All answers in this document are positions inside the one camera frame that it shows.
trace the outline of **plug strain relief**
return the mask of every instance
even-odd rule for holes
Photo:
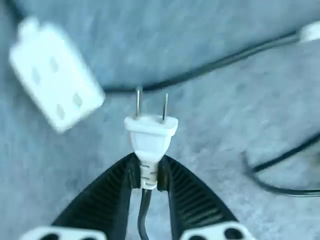
[[[140,161],[141,188],[153,190],[158,184],[159,162]]]

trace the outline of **electrical plug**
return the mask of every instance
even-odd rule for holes
[[[168,116],[168,94],[165,95],[163,114],[141,114],[141,90],[136,91],[135,117],[126,117],[125,128],[130,132],[131,144],[140,160],[141,187],[153,190],[158,183],[158,165],[166,154],[171,137],[178,128],[178,119]]]
[[[99,108],[105,93],[62,29],[34,17],[18,26],[9,51],[18,80],[51,126],[63,133]]]
[[[320,39],[320,21],[315,21],[301,28],[299,37],[301,43]]]

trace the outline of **black cord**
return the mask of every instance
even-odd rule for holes
[[[15,0],[4,0],[4,4],[7,7],[9,13],[11,14],[12,20],[14,21],[15,26],[26,18],[26,14],[20,6],[16,3]]]
[[[320,189],[315,189],[315,190],[295,190],[295,189],[288,189],[288,188],[281,188],[281,187],[277,187],[277,186],[273,186],[271,184],[268,184],[266,182],[263,182],[262,180],[260,180],[256,174],[255,174],[255,168],[251,168],[249,165],[249,161],[248,161],[248,156],[246,152],[242,152],[241,154],[242,156],[242,161],[243,161],[243,166],[244,166],[244,170],[246,175],[254,182],[256,183],[261,189],[273,193],[273,194],[278,194],[278,195],[285,195],[285,196],[290,196],[290,197],[299,197],[299,198],[312,198],[312,197],[320,197]]]
[[[151,192],[152,190],[142,189],[141,205],[137,224],[141,240],[149,240],[146,231],[146,217],[150,206]]]
[[[260,53],[262,51],[280,46],[294,44],[297,43],[299,40],[299,34],[297,33],[297,31],[294,31],[277,39],[269,40],[261,44],[248,47],[238,53],[232,54],[220,60],[205,63],[189,71],[164,79],[161,82],[146,84],[142,86],[142,90],[144,93],[151,93],[174,85],[185,83],[190,80],[195,80],[196,78],[208,74],[213,70],[231,65],[243,59],[247,59],[248,57]],[[106,94],[133,94],[136,92],[136,89],[136,87],[126,88],[123,86],[115,86],[110,88],[105,87],[103,90]]]

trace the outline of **power cord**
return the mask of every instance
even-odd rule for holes
[[[138,233],[141,240],[149,240],[147,231],[146,231],[146,217],[150,206],[152,190],[142,189],[141,205],[138,215]]]
[[[307,138],[299,146],[281,154],[280,156],[278,156],[276,158],[273,158],[269,161],[266,161],[262,164],[259,164],[255,167],[250,167],[248,155],[246,152],[243,152],[241,154],[241,157],[242,157],[242,162],[243,162],[245,173],[261,189],[263,189],[267,192],[271,192],[273,194],[286,195],[286,196],[290,196],[290,197],[299,197],[299,198],[320,197],[320,189],[295,190],[295,189],[276,187],[276,186],[270,185],[266,182],[263,182],[262,180],[260,180],[256,176],[256,173],[259,173],[259,172],[266,170],[272,166],[275,166],[279,163],[282,163],[285,160],[288,160],[290,157],[292,157],[292,156],[298,154],[299,152],[304,151],[307,148],[310,148],[311,146],[315,145],[316,143],[319,142],[319,140],[320,140],[320,132],[317,132],[313,136]]]

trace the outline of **two-prong plug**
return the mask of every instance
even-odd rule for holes
[[[141,187],[153,190],[158,183],[159,161],[166,154],[171,137],[178,128],[178,119],[168,116],[168,94],[162,115],[141,114],[141,90],[136,91],[136,113],[126,117],[125,128],[130,138],[135,155],[140,160]]]

